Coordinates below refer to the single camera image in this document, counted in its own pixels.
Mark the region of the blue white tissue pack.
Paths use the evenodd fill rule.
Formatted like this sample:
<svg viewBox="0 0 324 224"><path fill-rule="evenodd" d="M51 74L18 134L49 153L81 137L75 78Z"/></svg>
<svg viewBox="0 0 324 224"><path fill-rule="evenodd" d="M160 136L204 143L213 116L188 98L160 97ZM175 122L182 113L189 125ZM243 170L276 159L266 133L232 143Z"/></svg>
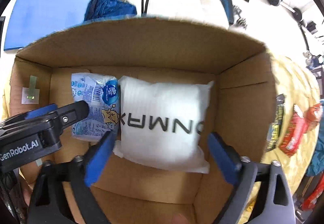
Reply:
<svg viewBox="0 0 324 224"><path fill-rule="evenodd" d="M120 128L120 89L115 76L73 73L71 91L74 101L85 101L88 116L72 126L72 136L98 142L106 132L118 134Z"/></svg>

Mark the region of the black yellow shoe wipes pack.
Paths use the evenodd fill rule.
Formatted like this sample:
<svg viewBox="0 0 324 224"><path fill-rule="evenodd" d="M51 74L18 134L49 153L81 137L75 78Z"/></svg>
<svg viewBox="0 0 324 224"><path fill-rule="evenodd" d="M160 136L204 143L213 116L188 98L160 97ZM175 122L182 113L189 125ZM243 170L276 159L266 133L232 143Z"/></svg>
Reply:
<svg viewBox="0 0 324 224"><path fill-rule="evenodd" d="M286 97L284 94L280 94L276 97L275 120L269 126L268 134L266 137L267 140L266 152L275 149L276 144L279 140L282 123L283 123L283 116L285 114L285 98Z"/></svg>

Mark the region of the white pillow pack black letters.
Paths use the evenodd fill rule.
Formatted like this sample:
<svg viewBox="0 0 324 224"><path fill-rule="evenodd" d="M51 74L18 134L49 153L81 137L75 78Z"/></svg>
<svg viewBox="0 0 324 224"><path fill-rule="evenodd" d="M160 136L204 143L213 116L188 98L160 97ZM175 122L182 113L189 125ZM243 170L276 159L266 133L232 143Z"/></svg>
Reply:
<svg viewBox="0 0 324 224"><path fill-rule="evenodd" d="M121 138L114 154L157 169L207 174L210 165L198 143L213 84L149 83L123 76Z"/></svg>

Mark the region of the red flowered tissue pack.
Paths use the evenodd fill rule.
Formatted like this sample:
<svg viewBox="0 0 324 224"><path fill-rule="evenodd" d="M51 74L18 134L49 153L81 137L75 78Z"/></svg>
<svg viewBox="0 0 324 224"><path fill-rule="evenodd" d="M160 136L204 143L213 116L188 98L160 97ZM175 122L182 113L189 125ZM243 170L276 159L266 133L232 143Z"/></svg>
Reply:
<svg viewBox="0 0 324 224"><path fill-rule="evenodd" d="M307 128L308 126L302 110L297 105L294 105L293 115L290 119L288 129L279 146L280 150L288 157L295 155Z"/></svg>

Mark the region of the orange snack bag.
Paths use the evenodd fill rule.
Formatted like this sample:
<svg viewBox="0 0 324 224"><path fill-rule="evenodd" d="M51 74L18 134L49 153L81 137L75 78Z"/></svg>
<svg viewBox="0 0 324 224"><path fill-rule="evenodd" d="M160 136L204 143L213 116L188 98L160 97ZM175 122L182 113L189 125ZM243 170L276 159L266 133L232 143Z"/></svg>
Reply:
<svg viewBox="0 0 324 224"><path fill-rule="evenodd" d="M323 115L323 107L321 103L317 103L310 107L306 114L306 123L308 124L308 131L313 130L320 123Z"/></svg>

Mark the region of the open cardboard box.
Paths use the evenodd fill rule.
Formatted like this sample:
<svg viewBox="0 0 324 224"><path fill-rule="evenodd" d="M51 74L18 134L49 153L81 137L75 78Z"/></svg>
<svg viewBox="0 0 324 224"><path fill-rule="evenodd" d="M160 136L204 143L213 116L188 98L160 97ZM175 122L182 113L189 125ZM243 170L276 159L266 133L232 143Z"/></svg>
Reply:
<svg viewBox="0 0 324 224"><path fill-rule="evenodd" d="M15 56L10 114L73 102L74 73L121 80L119 117L127 156L112 155L91 192L111 223L169 223L176 214L212 223L229 198L211 157L218 133L259 162L275 115L275 79L264 43L219 27L135 18L61 31Z"/></svg>

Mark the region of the teal cloth on chair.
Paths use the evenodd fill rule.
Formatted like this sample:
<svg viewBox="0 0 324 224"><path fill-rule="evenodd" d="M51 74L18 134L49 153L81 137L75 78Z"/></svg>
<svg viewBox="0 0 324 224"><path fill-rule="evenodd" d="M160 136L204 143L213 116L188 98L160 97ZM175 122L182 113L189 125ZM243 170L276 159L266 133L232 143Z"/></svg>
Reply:
<svg viewBox="0 0 324 224"><path fill-rule="evenodd" d="M316 176L323 172L323 115L320 123L313 130L308 132L315 132L316 129L319 129L319 134L317 137L317 142L315 145L314 153L312 155L312 159L310 164L306 170L306 176Z"/></svg>

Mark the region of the red orange plastic bag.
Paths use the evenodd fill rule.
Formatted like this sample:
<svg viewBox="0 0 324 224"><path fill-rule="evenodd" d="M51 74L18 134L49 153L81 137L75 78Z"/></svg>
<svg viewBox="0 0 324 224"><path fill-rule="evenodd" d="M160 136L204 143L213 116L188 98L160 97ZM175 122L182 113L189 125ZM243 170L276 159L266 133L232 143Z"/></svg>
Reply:
<svg viewBox="0 0 324 224"><path fill-rule="evenodd" d="M324 189L324 176L321 175L321 178L320 178L318 184L316 185L314 191L302 203L301 208L303 211L308 211L315 207L315 205L317 203L317 199L323 193L323 189Z"/></svg>

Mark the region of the yellow table cloth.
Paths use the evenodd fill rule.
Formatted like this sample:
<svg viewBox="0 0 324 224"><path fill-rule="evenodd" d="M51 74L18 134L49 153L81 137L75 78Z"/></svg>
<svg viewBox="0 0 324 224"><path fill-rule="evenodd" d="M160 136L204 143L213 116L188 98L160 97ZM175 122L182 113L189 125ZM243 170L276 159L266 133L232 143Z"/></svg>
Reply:
<svg viewBox="0 0 324 224"><path fill-rule="evenodd" d="M266 134L274 120L275 96L283 94L286 131L294 106L302 111L320 101L319 86L312 73L291 60L260 54L220 75L174 69L143 67L48 68L17 59L9 78L1 83L1 119L36 109L22 105L22 88L30 75L37 76L39 106L72 102L72 73L91 72L120 78L130 76L148 82L206 84L214 82L200 146L207 151L207 135L218 132L238 153L269 163L281 162L292 192L296 191L310 164L319 134L306 133L292 157L279 148L265 151ZM110 157L101 178L91 189L112 223L169 223L182 214L190 223L211 223L231 193L215 163L207 175L154 169L116 155Z"/></svg>

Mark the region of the blue foam mat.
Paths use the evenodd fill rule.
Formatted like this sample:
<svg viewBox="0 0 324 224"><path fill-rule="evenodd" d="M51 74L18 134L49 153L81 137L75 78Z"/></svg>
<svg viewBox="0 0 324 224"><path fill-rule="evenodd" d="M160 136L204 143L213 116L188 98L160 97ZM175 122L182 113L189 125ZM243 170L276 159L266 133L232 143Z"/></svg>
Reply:
<svg viewBox="0 0 324 224"><path fill-rule="evenodd" d="M42 37L81 24L91 0L16 0L4 50L27 46Z"/></svg>

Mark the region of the dark blue knitted cloth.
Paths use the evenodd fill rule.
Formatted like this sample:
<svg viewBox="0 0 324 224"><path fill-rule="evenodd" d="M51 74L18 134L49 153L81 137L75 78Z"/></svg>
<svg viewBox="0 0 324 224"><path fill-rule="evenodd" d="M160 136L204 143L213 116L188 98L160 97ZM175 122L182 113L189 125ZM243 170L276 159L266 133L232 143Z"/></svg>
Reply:
<svg viewBox="0 0 324 224"><path fill-rule="evenodd" d="M91 0L86 8L84 21L101 18L118 19L137 15L136 6L122 0Z"/></svg>

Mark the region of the small dumbbell bar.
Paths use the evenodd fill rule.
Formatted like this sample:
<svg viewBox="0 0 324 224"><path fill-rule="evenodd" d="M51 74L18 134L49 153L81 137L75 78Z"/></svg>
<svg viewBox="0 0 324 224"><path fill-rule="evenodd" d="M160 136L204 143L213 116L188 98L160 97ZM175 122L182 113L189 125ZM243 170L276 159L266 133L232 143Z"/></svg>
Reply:
<svg viewBox="0 0 324 224"><path fill-rule="evenodd" d="M283 0L266 0L269 5L272 6L282 6L285 9L289 10L295 19L296 22L302 23L303 22L303 13L298 7L292 7Z"/></svg>

